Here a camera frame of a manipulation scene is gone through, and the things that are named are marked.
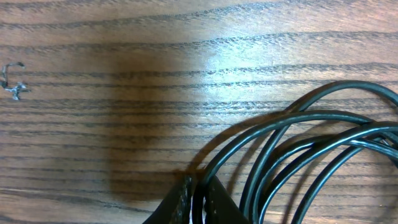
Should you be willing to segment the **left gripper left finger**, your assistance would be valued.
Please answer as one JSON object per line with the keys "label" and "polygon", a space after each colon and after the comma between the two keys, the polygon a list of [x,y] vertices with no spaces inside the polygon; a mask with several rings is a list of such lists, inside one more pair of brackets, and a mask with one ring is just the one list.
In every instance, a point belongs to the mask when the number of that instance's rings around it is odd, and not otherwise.
{"label": "left gripper left finger", "polygon": [[189,224],[192,201],[192,178],[177,182],[153,214],[143,224]]}

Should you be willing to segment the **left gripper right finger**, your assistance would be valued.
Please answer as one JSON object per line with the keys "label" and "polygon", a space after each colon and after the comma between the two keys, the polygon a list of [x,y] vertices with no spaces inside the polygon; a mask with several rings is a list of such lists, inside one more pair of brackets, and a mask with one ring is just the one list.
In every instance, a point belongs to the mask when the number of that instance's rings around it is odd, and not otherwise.
{"label": "left gripper right finger", "polygon": [[205,191],[206,224],[249,224],[217,177]]}

